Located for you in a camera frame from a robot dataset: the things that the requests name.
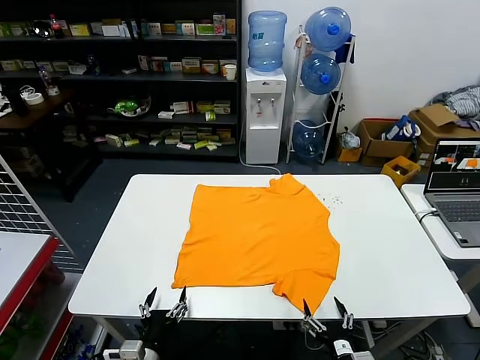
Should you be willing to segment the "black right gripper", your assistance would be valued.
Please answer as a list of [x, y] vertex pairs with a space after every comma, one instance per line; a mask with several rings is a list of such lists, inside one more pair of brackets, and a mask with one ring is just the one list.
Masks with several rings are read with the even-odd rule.
[[353, 330], [353, 313], [349, 312], [342, 301], [336, 296], [333, 297], [334, 303], [342, 319], [342, 328], [334, 328], [332, 331], [326, 330], [326, 327], [314, 317], [308, 306], [308, 303], [303, 298], [303, 319], [301, 326], [305, 333], [313, 334], [316, 342], [320, 345], [332, 347], [335, 341], [348, 341], [351, 346], [354, 344]]

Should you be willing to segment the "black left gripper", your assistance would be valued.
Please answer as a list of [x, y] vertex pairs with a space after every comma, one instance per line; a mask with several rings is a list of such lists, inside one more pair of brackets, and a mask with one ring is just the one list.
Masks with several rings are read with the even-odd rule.
[[179, 322], [182, 321], [188, 312], [187, 287], [184, 286], [178, 302], [166, 313], [167, 318], [149, 318], [153, 310], [153, 302], [157, 292], [155, 287], [145, 298], [142, 304], [139, 304], [139, 313], [142, 321], [143, 335], [142, 341], [147, 349], [160, 349], [164, 343], [176, 333]]

